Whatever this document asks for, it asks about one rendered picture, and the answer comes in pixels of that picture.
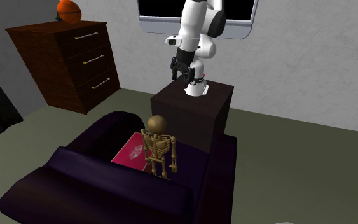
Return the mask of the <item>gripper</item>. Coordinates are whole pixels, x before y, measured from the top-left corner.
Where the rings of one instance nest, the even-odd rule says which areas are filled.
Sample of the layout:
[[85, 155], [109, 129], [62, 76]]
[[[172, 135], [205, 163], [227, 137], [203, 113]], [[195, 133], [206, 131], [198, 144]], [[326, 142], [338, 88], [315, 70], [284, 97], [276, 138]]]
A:
[[182, 72], [184, 80], [187, 84], [190, 84], [195, 77], [195, 68], [191, 68], [190, 65], [194, 59], [195, 52], [188, 52], [180, 48], [177, 49], [176, 56], [172, 57], [170, 68], [172, 70], [172, 80], [177, 78], [177, 72]]

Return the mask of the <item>dark robot stand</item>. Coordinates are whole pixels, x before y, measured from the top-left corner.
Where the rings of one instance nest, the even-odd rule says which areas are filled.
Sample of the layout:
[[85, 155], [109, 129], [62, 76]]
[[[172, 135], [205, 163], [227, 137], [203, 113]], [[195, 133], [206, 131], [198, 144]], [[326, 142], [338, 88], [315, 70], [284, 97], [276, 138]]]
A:
[[206, 95], [188, 96], [180, 76], [152, 96], [151, 111], [166, 119], [166, 134], [209, 153], [214, 135], [225, 131], [234, 86], [214, 81], [207, 84]]

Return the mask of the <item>tan skeleton figure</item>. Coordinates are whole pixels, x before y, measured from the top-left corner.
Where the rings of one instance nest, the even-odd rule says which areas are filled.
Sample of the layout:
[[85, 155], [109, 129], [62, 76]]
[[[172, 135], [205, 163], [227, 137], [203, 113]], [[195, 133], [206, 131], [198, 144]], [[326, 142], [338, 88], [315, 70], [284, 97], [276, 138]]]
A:
[[176, 173], [177, 154], [176, 154], [176, 137], [165, 134], [167, 121], [161, 115], [154, 115], [148, 120], [149, 130], [141, 129], [141, 136], [143, 141], [143, 150], [145, 154], [145, 161], [151, 165], [152, 175], [157, 175], [156, 164], [162, 165], [162, 178], [167, 178], [167, 168], [165, 154], [172, 150], [172, 163], [169, 165], [171, 172]]

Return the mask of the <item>grey framed window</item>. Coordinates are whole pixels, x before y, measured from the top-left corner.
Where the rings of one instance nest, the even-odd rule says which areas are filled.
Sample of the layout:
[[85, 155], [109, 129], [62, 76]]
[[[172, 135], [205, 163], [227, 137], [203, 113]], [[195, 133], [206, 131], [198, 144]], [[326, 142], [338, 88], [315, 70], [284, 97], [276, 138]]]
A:
[[[258, 0], [207, 0], [208, 7], [224, 10], [226, 24], [219, 36], [244, 39], [252, 30]], [[144, 32], [177, 34], [185, 0], [137, 0], [139, 25]]]

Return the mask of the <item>pink flat box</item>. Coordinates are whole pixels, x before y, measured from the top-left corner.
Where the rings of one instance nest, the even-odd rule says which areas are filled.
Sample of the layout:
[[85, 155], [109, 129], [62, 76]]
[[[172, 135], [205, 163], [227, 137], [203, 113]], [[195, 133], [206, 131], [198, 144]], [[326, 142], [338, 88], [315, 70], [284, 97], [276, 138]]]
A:
[[143, 147], [144, 143], [141, 133], [134, 132], [121, 150], [114, 156], [112, 162], [139, 171], [145, 171], [147, 162], [145, 161]]

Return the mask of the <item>brown chest of drawers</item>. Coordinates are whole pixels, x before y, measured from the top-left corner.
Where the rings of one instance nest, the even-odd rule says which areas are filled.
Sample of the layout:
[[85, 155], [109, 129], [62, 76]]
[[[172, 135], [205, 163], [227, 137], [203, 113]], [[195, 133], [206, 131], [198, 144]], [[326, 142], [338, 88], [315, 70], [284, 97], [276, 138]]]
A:
[[8, 28], [48, 105], [86, 114], [120, 89], [105, 22]]

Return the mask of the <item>orange basketball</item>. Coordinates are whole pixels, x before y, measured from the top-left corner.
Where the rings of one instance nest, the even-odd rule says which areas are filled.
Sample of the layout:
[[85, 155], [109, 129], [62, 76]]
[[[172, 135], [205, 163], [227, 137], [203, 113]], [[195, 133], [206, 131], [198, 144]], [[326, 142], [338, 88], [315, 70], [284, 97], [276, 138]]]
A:
[[81, 10], [71, 0], [60, 0], [57, 5], [57, 14], [63, 21], [69, 24], [76, 24], [81, 20]]

